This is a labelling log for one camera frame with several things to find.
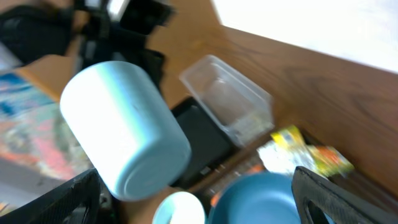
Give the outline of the orange carrot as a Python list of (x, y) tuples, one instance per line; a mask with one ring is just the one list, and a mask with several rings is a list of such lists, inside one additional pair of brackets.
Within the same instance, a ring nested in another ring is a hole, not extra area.
[(240, 176), (238, 176), (237, 178), (235, 178), (234, 180), (229, 182), (224, 189), (220, 190), (218, 193), (216, 193), (214, 196), (212, 196), (212, 198), (210, 200), (210, 205), (212, 207), (216, 207), (217, 203), (220, 201), (220, 198), (224, 195), (224, 193), (239, 179), (242, 179), (243, 177), (246, 177), (249, 175), (264, 172), (264, 171), (265, 171), (265, 167), (262, 165), (255, 165), (254, 167), (250, 168), (249, 170), (247, 170), (246, 172), (244, 172), (243, 174), (241, 174)]

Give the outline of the light blue rice bowl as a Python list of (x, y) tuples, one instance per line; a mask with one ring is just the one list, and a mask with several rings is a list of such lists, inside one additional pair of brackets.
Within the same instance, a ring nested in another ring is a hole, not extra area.
[(158, 206), (152, 224), (206, 224), (207, 215), (199, 199), (188, 192), (175, 192)]

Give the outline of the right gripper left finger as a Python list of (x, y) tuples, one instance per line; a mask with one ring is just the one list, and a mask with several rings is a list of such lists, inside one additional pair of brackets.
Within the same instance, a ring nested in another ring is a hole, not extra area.
[(100, 177), (89, 169), (39, 198), (1, 217), (1, 224), (63, 223), (83, 209), (76, 223), (95, 223), (100, 207)]

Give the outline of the dark blue plate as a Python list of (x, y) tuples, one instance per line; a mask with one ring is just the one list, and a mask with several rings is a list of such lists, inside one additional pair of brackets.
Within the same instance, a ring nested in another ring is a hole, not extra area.
[(292, 178), (260, 172), (239, 179), (210, 210), (211, 224), (300, 223)]

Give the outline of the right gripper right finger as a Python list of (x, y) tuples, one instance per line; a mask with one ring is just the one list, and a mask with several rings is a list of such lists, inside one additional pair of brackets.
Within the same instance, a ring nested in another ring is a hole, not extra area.
[(397, 217), (342, 189), (311, 170), (298, 166), (292, 192), (302, 223), (397, 223)]

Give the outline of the light blue cup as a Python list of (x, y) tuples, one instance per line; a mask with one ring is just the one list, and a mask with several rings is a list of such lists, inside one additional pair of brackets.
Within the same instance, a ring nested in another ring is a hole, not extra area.
[(60, 111), (118, 200), (157, 194), (190, 162), (187, 137), (149, 75), (132, 63), (80, 71), (65, 86)]

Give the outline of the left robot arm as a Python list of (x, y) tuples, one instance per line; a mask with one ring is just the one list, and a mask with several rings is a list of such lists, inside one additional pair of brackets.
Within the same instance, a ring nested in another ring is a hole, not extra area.
[(23, 65), (47, 55), (64, 56), (78, 44), (76, 72), (100, 62), (121, 60), (142, 68), (156, 87), (163, 77), (164, 54), (148, 49), (148, 36), (163, 26), (173, 9), (155, 0), (72, 1), (61, 8), (47, 1), (22, 4), (1, 13), (1, 44)]

